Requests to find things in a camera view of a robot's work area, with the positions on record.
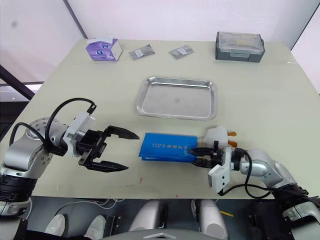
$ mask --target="floor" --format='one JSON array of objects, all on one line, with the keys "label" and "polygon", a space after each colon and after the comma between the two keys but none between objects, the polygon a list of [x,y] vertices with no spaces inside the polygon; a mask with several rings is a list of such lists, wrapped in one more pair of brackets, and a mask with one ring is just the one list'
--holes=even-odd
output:
[{"label": "floor", "polygon": [[[62,205],[83,200],[86,199],[33,196],[33,208],[28,218],[28,230],[44,232],[48,223]],[[90,203],[67,205],[59,211],[60,214],[67,216],[66,231],[63,236],[84,235],[91,221],[97,215],[120,217],[117,221],[118,227],[114,233],[127,232],[136,214],[147,201],[145,199],[126,199],[118,202],[110,210],[99,208]],[[199,230],[198,222],[194,219],[190,209],[190,199],[166,199],[165,201],[168,203],[166,225],[168,229]],[[250,200],[220,199],[216,204],[220,210],[234,215],[234,217],[223,215],[229,239],[246,240],[246,224]]]}]

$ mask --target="gray storage box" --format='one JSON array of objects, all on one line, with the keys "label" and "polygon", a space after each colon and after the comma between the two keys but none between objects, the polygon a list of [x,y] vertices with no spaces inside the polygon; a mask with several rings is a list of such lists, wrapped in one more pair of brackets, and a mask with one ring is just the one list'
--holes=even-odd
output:
[{"label": "gray storage box", "polygon": [[260,34],[218,31],[215,59],[259,63],[265,53]]}]

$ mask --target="purple tissue box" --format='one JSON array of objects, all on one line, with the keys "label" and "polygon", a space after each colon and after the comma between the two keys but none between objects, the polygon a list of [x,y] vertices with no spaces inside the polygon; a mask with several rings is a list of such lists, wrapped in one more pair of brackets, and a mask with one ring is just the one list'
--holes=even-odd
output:
[{"label": "purple tissue box", "polygon": [[90,43],[86,50],[88,51],[92,60],[100,61],[118,61],[122,48],[118,39],[113,38],[112,43],[107,43],[103,41],[96,41]]}]

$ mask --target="yellow object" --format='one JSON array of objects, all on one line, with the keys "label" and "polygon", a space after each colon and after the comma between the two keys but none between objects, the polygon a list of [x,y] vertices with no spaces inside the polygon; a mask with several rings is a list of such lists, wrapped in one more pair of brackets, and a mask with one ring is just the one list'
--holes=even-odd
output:
[{"label": "yellow object", "polygon": [[227,215],[227,216],[229,216],[229,217],[234,217],[233,214],[228,213],[228,212],[225,212],[225,211],[220,211],[220,213],[222,213],[222,214],[224,214],[224,215]]}]

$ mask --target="white wall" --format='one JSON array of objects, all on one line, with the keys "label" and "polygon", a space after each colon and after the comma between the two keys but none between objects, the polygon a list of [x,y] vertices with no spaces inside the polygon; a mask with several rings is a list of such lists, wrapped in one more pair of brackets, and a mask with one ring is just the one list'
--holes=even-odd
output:
[{"label": "white wall", "polygon": [[62,0],[0,1],[0,63],[21,82],[45,81],[81,38]]},{"label": "white wall", "polygon": [[214,41],[260,33],[293,46],[319,0],[69,0],[89,38]]},{"label": "white wall", "polygon": [[292,54],[303,68],[318,93],[320,93],[320,7],[314,13]]}]

